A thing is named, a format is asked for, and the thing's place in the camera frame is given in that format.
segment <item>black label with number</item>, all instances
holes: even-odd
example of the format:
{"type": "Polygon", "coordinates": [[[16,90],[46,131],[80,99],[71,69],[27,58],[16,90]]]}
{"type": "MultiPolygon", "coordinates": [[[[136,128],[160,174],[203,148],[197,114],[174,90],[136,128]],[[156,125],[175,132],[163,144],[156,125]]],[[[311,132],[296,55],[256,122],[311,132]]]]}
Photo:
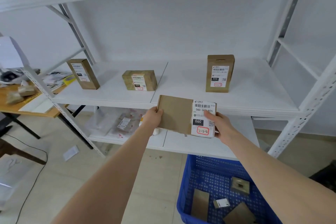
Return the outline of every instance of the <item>black label with number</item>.
{"type": "Polygon", "coordinates": [[[196,126],[203,126],[204,120],[193,119],[192,124],[196,126]]]}

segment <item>papers on desk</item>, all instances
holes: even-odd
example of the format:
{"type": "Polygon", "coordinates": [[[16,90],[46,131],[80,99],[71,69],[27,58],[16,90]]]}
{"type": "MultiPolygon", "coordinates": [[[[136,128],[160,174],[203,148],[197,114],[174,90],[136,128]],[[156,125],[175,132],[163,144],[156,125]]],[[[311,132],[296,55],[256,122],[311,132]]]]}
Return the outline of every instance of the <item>papers on desk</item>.
{"type": "Polygon", "coordinates": [[[53,107],[52,102],[45,95],[41,94],[23,106],[19,111],[46,113],[53,107]]]}

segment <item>barcode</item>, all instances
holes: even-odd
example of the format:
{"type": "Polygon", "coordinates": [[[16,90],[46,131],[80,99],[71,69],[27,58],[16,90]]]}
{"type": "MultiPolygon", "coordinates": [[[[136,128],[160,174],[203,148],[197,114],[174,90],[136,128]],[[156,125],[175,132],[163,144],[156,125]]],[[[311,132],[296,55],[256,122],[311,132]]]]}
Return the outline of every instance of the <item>barcode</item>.
{"type": "Polygon", "coordinates": [[[195,107],[210,108],[210,105],[195,104],[195,107]]]}

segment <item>black table leg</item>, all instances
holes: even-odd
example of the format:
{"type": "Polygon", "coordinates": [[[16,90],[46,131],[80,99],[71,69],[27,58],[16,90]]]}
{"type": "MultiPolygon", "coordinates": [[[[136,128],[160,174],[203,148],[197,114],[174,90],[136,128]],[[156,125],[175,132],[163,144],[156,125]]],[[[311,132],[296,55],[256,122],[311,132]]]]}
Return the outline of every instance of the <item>black table leg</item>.
{"type": "Polygon", "coordinates": [[[10,118],[15,123],[19,124],[21,127],[23,127],[28,133],[33,135],[36,139],[40,139],[40,136],[34,133],[30,128],[28,128],[26,125],[24,125],[21,121],[19,121],[17,118],[15,118],[12,114],[8,112],[2,112],[6,117],[10,118]]]}
{"type": "Polygon", "coordinates": [[[81,139],[86,145],[87,147],[89,147],[90,149],[93,149],[93,147],[91,146],[91,144],[89,144],[89,142],[77,131],[77,129],[63,116],[63,114],[59,114],[58,118],[64,122],[65,125],[67,125],[68,128],[71,129],[71,131],[73,133],[75,133],[79,139],[81,139]]]}

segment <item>black cable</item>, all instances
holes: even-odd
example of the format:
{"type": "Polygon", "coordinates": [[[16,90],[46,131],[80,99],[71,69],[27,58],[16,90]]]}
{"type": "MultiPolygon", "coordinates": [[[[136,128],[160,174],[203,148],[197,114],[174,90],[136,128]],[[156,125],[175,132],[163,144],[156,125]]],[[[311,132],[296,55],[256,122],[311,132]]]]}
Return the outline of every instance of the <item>black cable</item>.
{"type": "Polygon", "coordinates": [[[46,151],[44,151],[44,150],[41,150],[41,149],[35,148],[35,147],[33,147],[33,146],[27,145],[27,144],[25,144],[24,142],[22,142],[22,141],[20,141],[19,139],[17,139],[16,137],[13,137],[13,138],[16,139],[16,140],[18,140],[19,142],[23,143],[24,145],[26,145],[26,146],[28,146],[28,147],[34,148],[34,149],[36,149],[36,150],[43,151],[43,152],[45,153],[46,157],[47,157],[47,160],[46,160],[44,166],[42,167],[42,169],[40,170],[39,174],[37,175],[36,180],[35,180],[35,182],[34,182],[32,188],[30,189],[30,191],[29,191],[29,193],[28,193],[26,199],[25,199],[24,202],[23,202],[23,205],[21,206],[21,209],[20,209],[20,211],[19,211],[19,216],[17,217],[17,220],[16,220],[16,222],[15,222],[15,224],[18,224],[18,222],[19,222],[19,218],[20,218],[20,214],[21,214],[21,211],[22,211],[22,209],[23,209],[23,206],[25,205],[25,202],[27,201],[27,199],[28,199],[28,197],[29,197],[29,195],[30,195],[30,192],[33,190],[33,188],[34,188],[34,186],[35,186],[35,183],[36,183],[36,181],[37,181],[37,178],[39,178],[40,173],[42,172],[42,170],[44,169],[44,167],[46,166],[46,164],[47,164],[47,162],[48,162],[48,153],[47,153],[46,151]]]}

